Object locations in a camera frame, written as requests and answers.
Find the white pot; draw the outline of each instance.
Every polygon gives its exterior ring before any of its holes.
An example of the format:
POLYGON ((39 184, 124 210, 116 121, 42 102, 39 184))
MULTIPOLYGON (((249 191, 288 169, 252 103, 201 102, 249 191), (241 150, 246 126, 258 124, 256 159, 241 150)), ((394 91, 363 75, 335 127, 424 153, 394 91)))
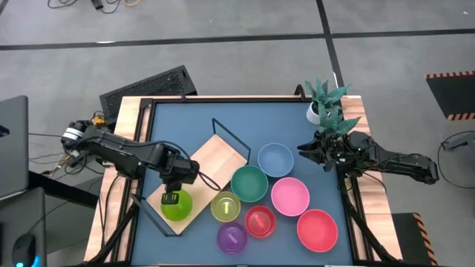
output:
POLYGON ((314 125, 320 125, 320 116, 313 112, 312 105, 313 103, 310 103, 310 106, 307 109, 307 119, 314 125))

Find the gray floor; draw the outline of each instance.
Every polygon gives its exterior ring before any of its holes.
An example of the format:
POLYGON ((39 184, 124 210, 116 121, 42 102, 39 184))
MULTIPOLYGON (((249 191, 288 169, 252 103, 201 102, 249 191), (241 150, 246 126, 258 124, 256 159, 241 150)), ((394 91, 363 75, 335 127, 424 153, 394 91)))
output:
MULTIPOLYGON (((471 0, 324 0, 324 5, 334 33, 475 28, 471 0)), ((311 0, 142 0, 136 7, 121 4, 109 16, 89 1, 50 10, 45 0, 9 0, 0 15, 0 45, 322 32, 311 0)), ((385 148, 435 159, 446 136, 475 130, 475 121, 448 122, 423 78, 474 70, 475 35, 334 42, 344 81, 353 84, 350 93, 363 96, 371 131, 385 148)), ((100 109, 101 93, 179 65, 187 67, 200 95, 291 93, 316 75, 335 84, 323 39, 14 50, 0 51, 0 99, 26 94, 30 131, 60 134, 70 121, 100 109)), ((30 138, 31 156, 60 151, 57 139, 30 138)), ((443 154, 441 161, 449 179, 475 185, 469 151, 443 154)), ((50 167, 32 164, 30 169, 50 167)), ((85 171, 63 181, 87 189, 94 177, 85 171)), ((384 175, 384 181, 392 212, 419 212, 424 218, 439 264, 473 265, 474 190, 446 181, 426 186, 393 175, 384 175)), ((99 183, 91 189, 98 190, 99 183)), ((57 203, 47 200, 50 208, 57 203)), ((67 204, 48 217, 48 251, 55 251, 50 266, 82 259, 93 215, 67 204)))

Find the plastic cup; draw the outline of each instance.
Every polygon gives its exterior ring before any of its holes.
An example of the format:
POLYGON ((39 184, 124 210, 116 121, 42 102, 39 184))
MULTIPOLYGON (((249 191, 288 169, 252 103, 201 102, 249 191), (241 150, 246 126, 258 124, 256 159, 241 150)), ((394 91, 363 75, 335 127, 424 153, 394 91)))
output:
POLYGON ((266 195, 269 181, 264 172, 255 166, 239 168, 231 178, 231 189, 244 202, 256 202, 266 195))
POLYGON ((191 213, 193 209, 193 200, 188 192, 184 190, 175 191, 178 194, 178 203, 173 205, 161 205, 160 209, 162 210, 165 218, 172 220, 174 222, 183 220, 191 213))
POLYGON ((246 230, 257 238, 271 235, 275 230, 274 213, 266 206, 259 205, 251 208, 246 214, 246 230))
POLYGON ((238 254, 247 244, 246 229, 237 222, 228 222, 217 233, 217 245, 226 254, 238 254))
POLYGON ((284 177, 294 167, 294 156, 285 145, 271 143, 259 151, 258 163, 262 171, 270 177, 284 177))
POLYGON ((314 252, 327 252, 338 239, 338 228, 333 218, 325 211, 306 211, 297 222, 298 239, 314 252))
POLYGON ((275 209, 286 216, 302 214, 310 204, 310 193, 299 179, 285 177, 278 180, 271 192, 275 209))
POLYGON ((222 223, 231 222, 238 217, 239 213, 240 201, 232 192, 220 192, 211 201, 211 214, 222 223))

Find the lime green cup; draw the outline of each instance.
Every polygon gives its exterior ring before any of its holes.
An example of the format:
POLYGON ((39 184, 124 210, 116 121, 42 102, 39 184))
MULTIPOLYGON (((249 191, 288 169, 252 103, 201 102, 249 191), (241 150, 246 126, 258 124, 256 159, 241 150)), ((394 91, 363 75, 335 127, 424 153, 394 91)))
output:
POLYGON ((161 210, 165 218, 177 222, 187 218, 193 209, 193 200, 190 194, 184 190, 176 191, 178 203, 174 205, 161 205, 161 210))
POLYGON ((232 192, 220 192, 211 201, 211 214, 222 223, 231 222, 238 217, 239 213, 240 201, 232 192))

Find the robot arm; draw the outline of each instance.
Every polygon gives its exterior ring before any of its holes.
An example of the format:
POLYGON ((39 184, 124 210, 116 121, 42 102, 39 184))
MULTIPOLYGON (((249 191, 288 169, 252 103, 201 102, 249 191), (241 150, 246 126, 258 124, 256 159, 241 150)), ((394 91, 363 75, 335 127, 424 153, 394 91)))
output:
MULTIPOLYGON (((88 151, 114 163, 119 174, 131 179, 142 179, 146 168, 158 171, 165 185, 166 193, 162 197, 165 205, 178 203, 179 196, 174 191, 179 191, 183 183, 193 184, 198 175, 204 175, 200 173, 200 164, 184 158, 173 143, 135 142, 108 133, 87 120, 70 123, 61 142, 66 151, 88 151)), ((219 185, 214 185, 217 187, 214 190, 220 190, 219 185)))
POLYGON ((328 132, 315 132, 313 141, 299 145, 301 156, 325 164, 329 171, 343 165, 349 175, 359 177, 365 171, 407 175, 428 185, 439 180, 436 163, 421 154, 400 154, 383 149, 365 133, 354 131, 338 137, 328 132))

